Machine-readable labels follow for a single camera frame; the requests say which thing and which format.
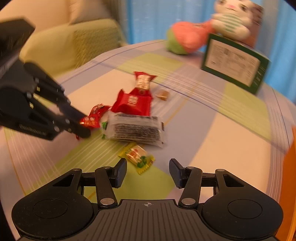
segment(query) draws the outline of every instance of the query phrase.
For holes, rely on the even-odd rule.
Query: blue curtain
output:
[[[178,21],[203,22],[215,0],[124,0],[128,42],[165,39]],[[256,49],[271,61],[265,82],[296,102],[296,11],[284,0],[253,0],[265,9]]]

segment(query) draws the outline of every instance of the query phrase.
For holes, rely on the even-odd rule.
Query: checkered tablecloth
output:
[[[144,147],[156,158],[144,174],[128,164],[122,187],[114,190],[118,200],[178,200],[181,190],[168,170],[171,158],[204,172],[226,169],[279,200],[282,160],[293,141],[296,107],[266,84],[254,96],[206,73],[200,70],[201,61],[201,53],[175,55],[166,51],[164,40],[156,40],[103,53],[57,80],[72,105],[86,114],[96,104],[112,105],[120,89],[132,90],[134,71],[158,76],[151,84],[153,94],[169,90],[167,102],[152,102],[152,115],[165,123],[167,143],[164,148]],[[2,128],[0,197],[7,217],[20,198],[72,168],[93,172],[114,166],[124,145],[103,140],[101,130],[80,141],[63,132],[50,142]],[[94,191],[85,190],[92,202]],[[211,195],[211,188],[202,188],[200,202]]]

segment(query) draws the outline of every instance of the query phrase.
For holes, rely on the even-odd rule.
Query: red snack package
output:
[[[89,116],[81,118],[79,123],[85,127],[100,128],[100,119],[109,108],[109,105],[97,104],[91,109]]]
[[[122,112],[128,115],[150,115],[150,105],[152,97],[126,94],[123,90],[119,91],[116,102],[111,111]]]
[[[150,82],[157,76],[145,72],[134,72],[134,74],[136,76],[136,87],[130,92],[130,94],[149,96],[152,98],[150,93]]]

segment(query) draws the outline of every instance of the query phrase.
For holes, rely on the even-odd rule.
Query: candy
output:
[[[167,101],[169,95],[170,93],[167,90],[161,89],[160,91],[158,91],[158,93],[155,96],[160,100]]]
[[[126,94],[120,90],[112,112],[122,112],[130,115],[150,115],[152,97]]]
[[[134,141],[162,147],[164,125],[156,116],[115,114],[110,112],[105,131],[107,139]]]
[[[79,123],[89,128],[100,128],[100,119],[109,110],[109,108],[110,106],[108,105],[97,104],[92,108],[89,116],[81,118]]]
[[[148,155],[148,153],[135,142],[124,147],[118,156],[134,164],[138,174],[145,172],[155,161],[154,156]]]
[[[136,76],[136,87],[130,94],[152,97],[150,93],[150,82],[157,76],[145,72],[134,72],[134,74]]]

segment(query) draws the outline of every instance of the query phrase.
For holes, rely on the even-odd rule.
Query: plush toy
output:
[[[212,15],[213,28],[233,40],[244,40],[250,35],[253,14],[250,0],[216,0]]]
[[[204,23],[177,22],[167,31],[167,49],[176,54],[189,54],[207,43],[214,33],[211,20]]]

